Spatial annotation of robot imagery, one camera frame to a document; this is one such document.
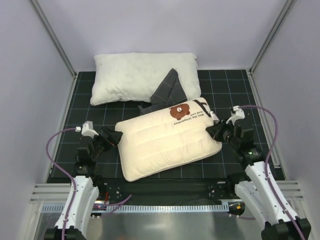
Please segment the cream bear print pillow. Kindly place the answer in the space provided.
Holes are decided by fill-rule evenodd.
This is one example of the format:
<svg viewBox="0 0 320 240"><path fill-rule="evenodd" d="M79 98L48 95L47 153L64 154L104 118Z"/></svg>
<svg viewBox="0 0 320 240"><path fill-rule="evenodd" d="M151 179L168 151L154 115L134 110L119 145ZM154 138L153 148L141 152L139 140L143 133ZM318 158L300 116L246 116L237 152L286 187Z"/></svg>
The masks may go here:
<svg viewBox="0 0 320 240"><path fill-rule="evenodd" d="M217 154L222 143L206 131L216 119L206 99L199 97L118 122L124 179L134 182Z"/></svg>

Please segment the grey checked pillowcase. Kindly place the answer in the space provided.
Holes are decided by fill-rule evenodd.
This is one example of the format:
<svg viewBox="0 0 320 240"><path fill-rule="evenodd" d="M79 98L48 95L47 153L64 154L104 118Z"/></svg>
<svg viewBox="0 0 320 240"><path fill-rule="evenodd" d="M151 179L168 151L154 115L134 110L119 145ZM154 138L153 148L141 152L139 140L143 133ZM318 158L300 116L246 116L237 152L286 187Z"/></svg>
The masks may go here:
<svg viewBox="0 0 320 240"><path fill-rule="evenodd" d="M150 97L150 106L139 106L140 115L146 115L187 101L187 96L182 88L179 74L171 69L155 92Z"/></svg>

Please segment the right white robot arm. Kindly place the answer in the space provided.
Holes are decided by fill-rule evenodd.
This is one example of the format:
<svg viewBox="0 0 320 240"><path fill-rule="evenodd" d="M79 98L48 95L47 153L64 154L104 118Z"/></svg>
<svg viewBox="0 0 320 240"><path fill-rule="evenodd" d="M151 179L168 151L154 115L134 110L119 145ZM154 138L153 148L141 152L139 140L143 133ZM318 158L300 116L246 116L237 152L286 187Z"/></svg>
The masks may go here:
<svg viewBox="0 0 320 240"><path fill-rule="evenodd" d="M225 192L239 197L261 227L263 240L306 240L307 218L300 218L278 186L262 150L254 144L254 130L221 120L206 131L217 142L229 144L243 171L227 177Z"/></svg>

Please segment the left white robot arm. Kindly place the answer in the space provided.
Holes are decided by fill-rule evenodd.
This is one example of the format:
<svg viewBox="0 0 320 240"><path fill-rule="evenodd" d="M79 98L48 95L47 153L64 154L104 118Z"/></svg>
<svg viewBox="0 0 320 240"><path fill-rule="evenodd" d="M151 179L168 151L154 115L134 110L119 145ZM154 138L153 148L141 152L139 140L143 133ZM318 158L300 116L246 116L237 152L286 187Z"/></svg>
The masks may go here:
<svg viewBox="0 0 320 240"><path fill-rule="evenodd" d="M106 194L106 186L102 176L95 173L98 158L102 153L116 147L122 138L121 131L102 127L104 135L93 129L93 123L86 121L81 127L63 129L50 137L45 146L45 152L55 168L64 173L70 180L70 191L63 211L53 228L45 231L45 240L85 240L89 219L95 201L101 200ZM77 159L70 174L53 160L49 154L49 144L54 137L64 132L81 133L89 137L91 142L86 147L77 149Z"/></svg>

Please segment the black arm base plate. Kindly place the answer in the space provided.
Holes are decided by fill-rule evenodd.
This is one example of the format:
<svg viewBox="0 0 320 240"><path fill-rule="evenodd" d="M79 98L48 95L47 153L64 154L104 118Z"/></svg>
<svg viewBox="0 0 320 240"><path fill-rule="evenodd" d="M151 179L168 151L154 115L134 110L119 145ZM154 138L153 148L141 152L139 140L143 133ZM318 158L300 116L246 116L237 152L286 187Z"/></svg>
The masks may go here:
<svg viewBox="0 0 320 240"><path fill-rule="evenodd" d="M199 206L240 201L229 192L224 178L143 178L134 182L105 178L104 184L112 203L130 197L125 204L131 206Z"/></svg>

